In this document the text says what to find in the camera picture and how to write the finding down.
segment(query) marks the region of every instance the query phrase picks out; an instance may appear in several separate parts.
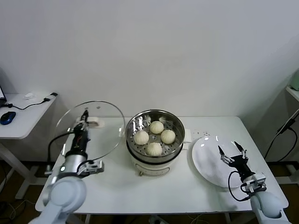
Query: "blue mouse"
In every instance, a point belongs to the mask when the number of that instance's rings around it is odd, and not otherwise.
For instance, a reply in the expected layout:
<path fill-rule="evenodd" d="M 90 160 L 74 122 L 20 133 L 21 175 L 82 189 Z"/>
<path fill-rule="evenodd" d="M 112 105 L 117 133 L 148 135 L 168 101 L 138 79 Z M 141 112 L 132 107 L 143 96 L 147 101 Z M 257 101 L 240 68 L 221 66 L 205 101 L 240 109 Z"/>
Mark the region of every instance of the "blue mouse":
<path fill-rule="evenodd" d="M 0 124 L 2 124 L 2 125 L 10 124 L 13 121 L 15 115 L 16 115 L 16 113 L 14 111 L 9 111 L 9 112 L 3 114 L 0 118 Z"/>

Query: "metal steamer rim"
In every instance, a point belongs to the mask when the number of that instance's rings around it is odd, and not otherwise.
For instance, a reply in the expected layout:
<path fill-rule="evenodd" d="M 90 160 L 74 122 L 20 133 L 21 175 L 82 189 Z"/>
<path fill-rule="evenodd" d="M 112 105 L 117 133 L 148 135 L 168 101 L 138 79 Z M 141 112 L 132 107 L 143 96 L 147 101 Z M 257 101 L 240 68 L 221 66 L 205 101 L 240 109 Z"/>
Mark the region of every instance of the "metal steamer rim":
<path fill-rule="evenodd" d="M 149 115 L 146 115 L 145 118 L 143 118 L 142 116 L 137 116 L 135 119 L 132 119 L 130 121 L 133 123 L 133 128 L 127 130 L 127 132 L 128 132 L 127 133 L 127 144 L 129 146 L 129 148 L 133 149 L 138 154 L 141 154 L 143 156 L 147 156 L 150 158 L 161 158 L 161 157 L 173 154 L 177 150 L 180 151 L 181 144 L 183 141 L 181 132 L 173 125 L 173 121 L 166 120 L 163 116 L 159 118 L 159 121 L 163 123 L 164 130 L 172 130 L 176 134 L 175 141 L 172 144 L 169 144 L 169 145 L 164 144 L 161 140 L 161 134 L 154 134 L 150 131 L 151 118 Z M 149 141 L 145 145 L 137 145 L 134 141 L 134 135 L 140 130 L 143 130 L 149 134 Z M 152 142 L 156 142 L 161 145 L 161 147 L 163 149 L 161 156 L 147 155 L 147 153 L 146 153 L 147 146 L 148 146 L 148 144 L 150 144 Z"/>

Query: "cable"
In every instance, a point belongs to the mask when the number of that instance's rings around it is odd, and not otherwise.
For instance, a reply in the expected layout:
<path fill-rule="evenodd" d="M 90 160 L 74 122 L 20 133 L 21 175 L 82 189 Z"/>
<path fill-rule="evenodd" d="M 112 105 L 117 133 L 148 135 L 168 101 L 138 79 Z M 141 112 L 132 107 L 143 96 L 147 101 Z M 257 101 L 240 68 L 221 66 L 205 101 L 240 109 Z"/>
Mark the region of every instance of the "cable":
<path fill-rule="evenodd" d="M 17 109 L 19 109 L 19 110 L 25 110 L 25 109 L 27 109 L 27 108 L 30 107 L 30 106 L 40 105 L 40 104 L 43 104 L 44 102 L 46 102 L 46 101 L 43 100 L 42 102 L 40 102 L 40 103 L 38 103 L 38 104 L 31 104 L 31 105 L 28 105 L 28 106 L 26 106 L 26 107 L 24 107 L 24 108 L 19 108 L 19 107 L 14 106 L 14 105 L 12 105 L 12 107 L 17 108 Z"/>
<path fill-rule="evenodd" d="M 231 177 L 231 175 L 232 175 L 233 173 L 239 173 L 239 172 L 238 172 L 238 171 L 233 171 L 233 172 L 231 172 L 231 173 L 229 174 L 229 176 L 228 176 L 228 190 L 229 190 L 230 194 L 232 195 L 232 197 L 233 197 L 236 201 L 239 201 L 239 202 L 247 201 L 247 200 L 249 199 L 249 197 L 245 197 L 245 198 L 243 198 L 243 199 L 238 199 L 238 198 L 236 198 L 236 197 L 233 195 L 232 190 L 230 189 L 230 177 Z"/>
<path fill-rule="evenodd" d="M 282 157 L 280 160 L 278 160 L 278 162 L 282 161 L 285 157 L 287 157 L 293 151 L 293 149 L 295 148 L 295 146 L 297 144 L 297 141 L 298 141 L 297 133 L 291 127 L 289 128 L 289 130 L 292 131 L 295 134 L 295 137 L 296 137 L 295 142 L 294 142 L 292 148 L 290 149 L 290 151 L 284 157 Z"/>
<path fill-rule="evenodd" d="M 132 224 L 137 218 L 138 218 L 137 216 L 133 218 L 133 220 L 129 224 Z"/>
<path fill-rule="evenodd" d="M 273 140 L 272 140 L 272 142 L 271 142 L 271 144 L 270 144 L 270 146 L 269 146 L 269 148 L 268 148 L 268 150 L 267 150 L 267 152 L 266 152 L 266 155 L 264 156 L 264 159 L 266 159 L 266 157 L 267 157 L 267 155 L 268 155 L 268 153 L 269 153 L 269 151 L 270 151 L 270 149 L 271 149 L 271 147 L 272 147 L 272 145 L 273 145 L 273 142 L 275 141 L 275 139 L 276 139 L 277 136 L 278 136 L 278 135 L 275 135 L 275 137 L 273 138 Z"/>
<path fill-rule="evenodd" d="M 55 140 L 57 140 L 57 139 L 59 139 L 59 138 L 61 138 L 61 137 L 64 137 L 64 136 L 66 136 L 66 135 L 70 135 L 70 134 L 74 134 L 74 132 L 67 132 L 67 133 L 61 134 L 61 135 L 59 135 L 59 136 L 53 138 L 53 139 L 50 141 L 50 143 L 48 144 L 48 158 L 47 158 L 48 163 L 51 163 L 51 145 L 52 145 L 52 143 L 53 143 Z"/>
<path fill-rule="evenodd" d="M 276 135 L 274 136 L 274 138 L 272 139 L 271 143 L 270 143 L 270 146 L 266 152 L 266 155 L 264 156 L 264 159 L 266 159 L 267 155 L 268 155 L 268 152 L 270 151 L 270 148 L 274 142 L 274 140 L 276 139 L 276 137 L 282 132 L 282 130 L 284 129 L 284 127 L 287 125 L 287 123 L 295 116 L 296 113 L 299 112 L 299 109 L 295 111 L 295 113 L 293 113 L 293 115 L 285 122 L 285 124 L 280 128 L 280 130 L 276 133 Z"/>

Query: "desk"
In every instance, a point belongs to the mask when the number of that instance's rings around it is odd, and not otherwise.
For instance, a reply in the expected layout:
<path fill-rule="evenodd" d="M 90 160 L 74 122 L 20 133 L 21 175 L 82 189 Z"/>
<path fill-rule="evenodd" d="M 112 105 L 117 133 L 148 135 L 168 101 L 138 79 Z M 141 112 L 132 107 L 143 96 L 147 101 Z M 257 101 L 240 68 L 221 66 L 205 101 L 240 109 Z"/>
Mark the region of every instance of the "desk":
<path fill-rule="evenodd" d="M 283 207 L 288 207 L 288 201 L 280 186 L 238 117 L 181 117 L 180 120 L 186 129 L 191 130 L 193 142 L 207 132 L 226 136 L 241 144 L 247 149 L 252 171 L 263 172 L 267 177 L 268 191 L 281 200 Z M 71 138 L 67 140 L 66 148 L 70 147 L 70 143 Z M 235 201 L 227 189 L 211 184 L 197 172 L 190 157 L 191 148 L 192 145 L 180 153 L 173 169 L 166 175 L 139 176 L 123 139 L 112 153 L 103 158 L 105 171 L 83 179 L 87 186 L 87 196 L 76 213 L 178 214 L 251 211 L 250 201 Z M 90 159 L 99 154 L 94 146 L 87 146 L 86 152 Z M 60 155 L 54 167 L 60 167 L 63 162 L 64 158 Z M 44 209 L 42 195 L 52 178 L 53 176 L 48 178 L 36 202 L 38 211 Z M 240 189 L 234 189 L 233 193 L 238 198 L 244 197 Z"/>
<path fill-rule="evenodd" d="M 12 103 L 17 107 L 24 108 L 30 104 L 42 102 L 42 98 L 35 98 L 32 100 L 24 100 L 23 94 L 6 94 L 7 103 Z M 8 111 L 15 111 L 17 114 L 14 120 L 8 125 L 0 125 L 0 139 L 24 139 L 26 138 L 32 129 L 35 127 L 40 118 L 52 105 L 55 98 L 49 102 L 45 102 L 41 105 L 35 105 L 27 108 L 26 110 L 19 110 L 17 108 L 0 108 L 0 116 Z M 14 170 L 21 174 L 25 181 L 21 185 L 20 190 L 16 194 L 16 199 L 22 199 L 29 185 L 44 185 L 46 178 L 36 178 L 34 176 L 38 167 L 33 166 L 31 170 L 28 170 L 7 148 L 0 144 L 0 157 L 7 162 L 12 169 L 7 174 L 7 179 L 12 175 Z"/>
<path fill-rule="evenodd" d="M 286 90 L 293 96 L 297 101 L 299 101 L 299 91 L 292 89 L 287 86 Z M 299 186 L 299 170 L 296 170 L 293 165 L 286 165 L 290 171 L 290 176 L 277 176 L 276 180 L 279 184 L 298 184 Z"/>

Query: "black cable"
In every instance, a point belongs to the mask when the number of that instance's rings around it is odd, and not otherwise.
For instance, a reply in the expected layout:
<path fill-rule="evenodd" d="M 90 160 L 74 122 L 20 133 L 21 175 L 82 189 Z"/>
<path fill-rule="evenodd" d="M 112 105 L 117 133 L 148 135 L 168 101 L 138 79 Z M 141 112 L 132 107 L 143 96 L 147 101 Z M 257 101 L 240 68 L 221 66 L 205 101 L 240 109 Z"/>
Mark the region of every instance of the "black cable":
<path fill-rule="evenodd" d="M 70 135 L 70 134 L 74 134 L 74 132 L 67 132 L 67 133 L 61 134 L 61 135 L 59 135 L 59 136 L 53 138 L 53 139 L 50 141 L 50 143 L 48 144 L 48 158 L 47 158 L 48 163 L 51 163 L 51 145 L 52 145 L 52 143 L 53 143 L 55 140 L 57 140 L 57 139 L 59 139 L 59 138 L 61 138 L 61 137 L 64 137 L 64 136 L 66 136 L 66 135 Z"/>
<path fill-rule="evenodd" d="M 238 199 L 238 198 L 236 198 L 234 195 L 233 195 L 233 193 L 232 193 L 232 190 L 230 189 L 230 177 L 231 177 L 231 175 L 233 174 L 233 173 L 239 173 L 238 171 L 233 171 L 233 172 L 231 172 L 230 174 L 229 174 L 229 176 L 228 176 L 228 190 L 229 190 L 229 192 L 230 192 L 230 194 L 232 195 L 232 197 L 236 200 L 236 201 L 238 201 L 238 202 L 244 202 L 244 201 L 247 201 L 248 199 L 249 199 L 249 197 L 245 197 L 245 198 L 243 198 L 243 199 Z"/>
<path fill-rule="evenodd" d="M 295 146 L 297 144 L 297 141 L 298 141 L 298 135 L 297 135 L 297 133 L 291 127 L 289 127 L 289 130 L 292 131 L 295 134 L 296 140 L 295 140 L 292 148 L 290 149 L 290 151 L 284 157 L 282 157 L 280 160 L 278 160 L 278 162 L 282 161 L 285 157 L 287 157 L 293 151 L 293 149 L 295 148 Z"/>
<path fill-rule="evenodd" d="M 25 110 L 25 109 L 27 109 L 27 108 L 30 107 L 30 106 L 40 105 L 40 104 L 43 104 L 44 102 L 45 102 L 45 100 L 44 100 L 43 102 L 38 103 L 38 104 L 31 104 L 31 105 L 28 105 L 28 106 L 26 106 L 26 107 L 24 107 L 24 108 L 19 108 L 19 107 L 14 106 L 14 105 L 12 105 L 12 107 L 17 108 L 17 109 L 19 109 L 19 110 Z"/>
<path fill-rule="evenodd" d="M 138 217 L 133 218 L 133 220 L 129 223 L 132 224 Z"/>
<path fill-rule="evenodd" d="M 267 152 L 266 152 L 266 155 L 263 157 L 264 159 L 266 159 L 266 157 L 267 157 L 267 155 L 268 155 L 268 153 L 269 153 L 269 151 L 270 151 L 270 149 L 271 149 L 271 147 L 272 147 L 272 145 L 273 145 L 273 142 L 274 142 L 274 140 L 277 138 L 277 136 L 278 136 L 278 135 L 276 135 L 275 138 L 272 140 L 272 142 L 271 142 L 271 144 L 270 144 L 270 146 L 269 146 L 269 148 L 268 148 L 268 150 L 267 150 Z"/>

